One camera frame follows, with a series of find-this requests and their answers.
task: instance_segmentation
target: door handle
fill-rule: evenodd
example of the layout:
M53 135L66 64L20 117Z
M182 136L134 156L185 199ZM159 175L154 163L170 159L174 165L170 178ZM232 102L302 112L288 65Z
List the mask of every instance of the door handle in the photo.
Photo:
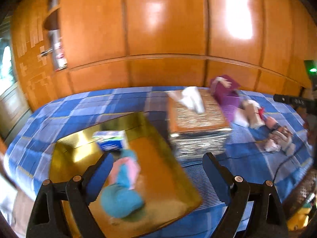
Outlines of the door handle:
M41 52L39 55L41 57L44 57L44 56L48 56L48 54L51 53L51 52L53 52L53 48L52 47L50 47L48 50L45 50L45 51Z

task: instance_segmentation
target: purple box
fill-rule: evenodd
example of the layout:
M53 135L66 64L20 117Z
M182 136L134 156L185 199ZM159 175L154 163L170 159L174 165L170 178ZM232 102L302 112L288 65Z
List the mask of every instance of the purple box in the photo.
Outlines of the purple box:
M217 102L219 103L219 105L223 104L223 99L229 95L230 93L232 93L235 89L237 89L238 87L240 87L240 84L237 83L233 78L229 77L228 75L221 75L220 77L225 78L226 80L228 80L229 82L231 82L231 86L230 88L226 88L224 87L221 83L217 83L215 91L213 93L214 98L217 100ZM213 83L214 79L210 80L210 86Z
M240 97L236 91L231 91L228 95L222 98L221 106L231 105L239 107Z
M235 112L240 105L240 97L236 91L232 91L227 96L223 97L220 107L224 116L229 122L234 120Z

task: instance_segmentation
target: small blue box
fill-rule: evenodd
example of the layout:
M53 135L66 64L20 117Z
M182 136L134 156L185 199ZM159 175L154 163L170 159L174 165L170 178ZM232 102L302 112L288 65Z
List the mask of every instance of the small blue box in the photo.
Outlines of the small blue box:
M97 131L92 138L103 151L128 149L125 131Z

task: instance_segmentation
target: black device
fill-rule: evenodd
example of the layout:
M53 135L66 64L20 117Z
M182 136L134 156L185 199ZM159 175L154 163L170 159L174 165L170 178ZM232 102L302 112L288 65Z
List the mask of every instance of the black device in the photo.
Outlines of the black device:
M34 203L26 238L72 237L61 201L69 201L83 238L105 238L88 207L96 197L89 197L86 189L95 172L100 171L109 156L111 154L104 153L82 176L74 176L68 182L52 183L45 180ZM211 153L204 155L202 163L219 199L228 206L211 237L287 237L282 205L271 181L256 184L233 176ZM247 229L237 233L248 201L254 201L254 206Z
M295 107L306 108L308 114L317 115L317 100L306 99L302 97L286 96L275 94L273 96L275 102L280 102Z

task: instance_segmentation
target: gold tray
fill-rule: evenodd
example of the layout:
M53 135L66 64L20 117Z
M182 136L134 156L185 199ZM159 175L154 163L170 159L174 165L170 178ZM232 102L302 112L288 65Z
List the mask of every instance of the gold tray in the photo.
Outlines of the gold tray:
M92 134L101 130L126 131L129 147L136 152L141 167L135 189L145 201L142 209L126 218L114 219L101 208L98 196L89 209L107 238L138 237L154 232L201 204L199 193L175 160L170 147L142 112L105 121L59 139L50 168L53 182L82 175L88 166L97 162L101 151L92 140ZM80 237L69 203L63 201L63 208L73 237Z

